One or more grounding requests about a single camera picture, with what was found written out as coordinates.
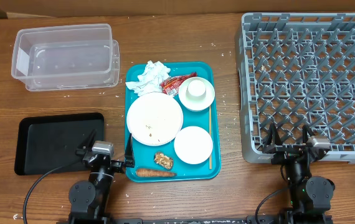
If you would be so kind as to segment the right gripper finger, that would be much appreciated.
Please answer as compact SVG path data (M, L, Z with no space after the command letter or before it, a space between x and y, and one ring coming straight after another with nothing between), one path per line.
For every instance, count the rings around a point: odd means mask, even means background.
M276 153L277 149L282 145L282 140L278 134L277 127L271 123L268 129L266 141L263 144L263 153Z
M314 132L309 125L304 124L302 127L302 143L307 146L313 146Z

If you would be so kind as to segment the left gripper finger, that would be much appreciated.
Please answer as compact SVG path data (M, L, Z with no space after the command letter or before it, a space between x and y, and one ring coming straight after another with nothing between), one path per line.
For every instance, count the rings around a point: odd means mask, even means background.
M76 156L84 156L87 151L92 148L95 143L96 134L97 130L93 129L92 132L77 146L75 150Z
M129 135L128 142L125 147L125 167L134 168L135 158L133 154L133 137Z

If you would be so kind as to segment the brown food scrap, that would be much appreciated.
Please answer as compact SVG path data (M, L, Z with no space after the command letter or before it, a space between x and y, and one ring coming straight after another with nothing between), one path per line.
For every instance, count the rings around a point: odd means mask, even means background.
M171 170L174 165L174 161L171 157L166 156L162 152L157 152L154 155L154 162L167 170Z

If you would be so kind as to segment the pink plastic bowl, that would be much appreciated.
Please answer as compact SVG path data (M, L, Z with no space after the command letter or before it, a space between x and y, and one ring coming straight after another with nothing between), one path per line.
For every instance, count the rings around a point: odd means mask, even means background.
M209 132L198 126L180 130L174 139L174 151L186 164L200 164L209 158L211 138Z

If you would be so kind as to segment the white plastic cup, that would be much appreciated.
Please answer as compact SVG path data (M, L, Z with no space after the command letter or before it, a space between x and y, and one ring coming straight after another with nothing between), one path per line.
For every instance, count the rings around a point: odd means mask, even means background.
M193 80L187 86L187 92L195 98L200 98L206 93L206 86L201 80Z

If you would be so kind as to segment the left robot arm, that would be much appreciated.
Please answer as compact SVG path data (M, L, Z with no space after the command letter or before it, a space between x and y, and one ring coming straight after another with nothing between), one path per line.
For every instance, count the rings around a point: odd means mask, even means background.
M82 159L82 164L90 170L88 180L73 184L69 190L71 210L68 224L78 223L116 223L106 213L114 174L124 174L127 167L134 168L133 138L129 136L125 148L125 160L113 160L113 144L95 140L94 129L88 137L78 145L75 154Z

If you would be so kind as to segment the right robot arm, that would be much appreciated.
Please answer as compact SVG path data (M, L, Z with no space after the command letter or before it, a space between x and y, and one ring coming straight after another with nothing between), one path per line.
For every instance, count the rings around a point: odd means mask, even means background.
M335 190L332 180L313 176L310 165L324 158L331 143L325 136L316 135L307 125L302 127L302 143L284 145L277 127L271 124L262 152L272 154L271 164L280 166L280 174L287 187L266 196L255 210L256 223L332 223L325 215L331 209L331 199ZM278 215L259 215L261 206L270 198L289 191L290 208L284 208Z

